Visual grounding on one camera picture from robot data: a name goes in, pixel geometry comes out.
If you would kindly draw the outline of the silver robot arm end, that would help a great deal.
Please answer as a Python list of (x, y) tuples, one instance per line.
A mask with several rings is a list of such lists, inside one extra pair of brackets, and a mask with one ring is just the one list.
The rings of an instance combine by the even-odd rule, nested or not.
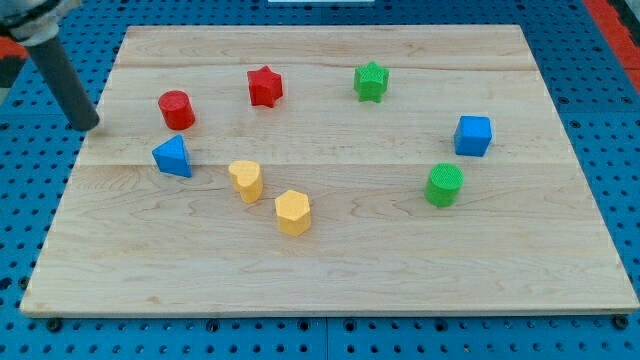
[(1, 36), (25, 46), (55, 38), (59, 22), (82, 0), (1, 0)]

